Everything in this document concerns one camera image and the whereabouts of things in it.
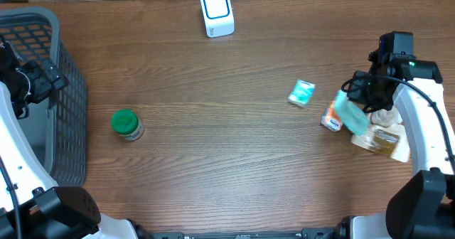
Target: black cable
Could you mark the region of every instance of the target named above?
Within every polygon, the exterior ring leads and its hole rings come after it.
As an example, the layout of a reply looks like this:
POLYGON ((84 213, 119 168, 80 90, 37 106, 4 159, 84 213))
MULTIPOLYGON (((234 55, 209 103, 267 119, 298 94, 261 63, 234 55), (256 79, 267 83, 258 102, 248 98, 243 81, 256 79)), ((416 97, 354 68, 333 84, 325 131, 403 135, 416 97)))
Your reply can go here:
POLYGON ((452 167, 452 171, 455 173, 455 158, 454 158, 454 153, 452 151, 451 145, 450 145, 450 139, 449 139, 449 133, 447 131, 446 123, 444 121, 444 118, 442 117, 441 112, 439 111, 438 107, 436 106, 436 102, 434 102, 430 97, 428 97, 427 94, 422 92, 418 87, 415 87, 414 85, 410 84, 409 82, 405 80, 400 80, 397 78, 393 78, 390 76, 382 76, 382 75, 361 75, 361 76, 355 76, 354 78, 351 78, 350 80, 347 80, 346 82, 343 83, 341 86, 341 90, 344 92, 355 92, 357 90, 361 90, 362 87, 367 87, 368 83, 371 82, 372 79, 383 79, 383 80, 388 80, 394 83, 401 83, 406 85, 407 87, 410 87, 413 89, 415 92, 417 92, 420 96, 422 96, 429 104, 430 107, 433 108, 434 113, 436 114, 438 120, 439 120, 439 125, 441 126, 441 131, 442 131, 442 136, 444 138, 444 143, 446 145, 446 151, 447 151, 447 156, 449 157, 449 162, 452 167), (354 82, 355 80, 365 80, 365 82, 359 86, 356 87, 355 89, 350 89, 346 90, 345 87, 354 82))
POLYGON ((6 186, 8 187, 9 195, 11 196, 11 200, 13 201, 13 208, 14 208, 14 219, 16 221, 16 237, 17 239, 22 239, 22 223, 21 223, 21 214, 19 212, 19 202, 17 200, 16 189, 14 188, 11 179, 9 178, 8 172, 6 171, 5 164, 0 157, 0 171, 5 179, 6 186))

